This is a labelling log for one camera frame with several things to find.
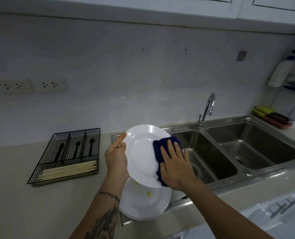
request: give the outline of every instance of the white countertop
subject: white countertop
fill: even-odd
[[[295,128],[280,130],[295,140]],[[101,134],[97,175],[34,188],[27,181],[48,141],[0,148],[0,238],[68,238],[100,188],[111,133]],[[295,171],[219,197],[237,210],[295,190]],[[115,239],[161,238],[205,220],[189,205],[150,221],[116,228]]]

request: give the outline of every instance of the dish soap bottle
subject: dish soap bottle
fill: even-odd
[[[286,77],[289,75],[289,72],[295,64],[294,56],[295,49],[291,51],[291,55],[287,57],[286,60],[280,62],[276,67],[274,73],[272,74],[268,85],[273,87],[280,87],[281,84],[285,81]]]

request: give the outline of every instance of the forearm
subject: forearm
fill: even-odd
[[[197,180],[184,192],[204,216],[216,239],[272,239],[269,234],[218,198],[202,181]]]
[[[98,238],[100,235],[113,238],[124,184],[125,180],[107,175],[70,239]]]

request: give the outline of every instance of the faucet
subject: faucet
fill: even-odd
[[[211,116],[213,113],[213,107],[214,107],[214,102],[215,102],[215,93],[210,94],[208,100],[207,100],[207,104],[203,113],[203,117],[200,114],[198,116],[198,121],[196,124],[196,129],[197,130],[201,130],[203,128],[203,124],[204,124],[204,120],[205,120],[205,116],[206,114]]]

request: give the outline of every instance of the double sink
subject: double sink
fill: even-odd
[[[250,116],[207,121],[201,130],[196,123],[164,130],[189,150],[193,172],[216,195],[295,170],[295,141]],[[164,213],[192,203],[173,190]],[[119,219],[121,226],[135,222],[121,213]]]

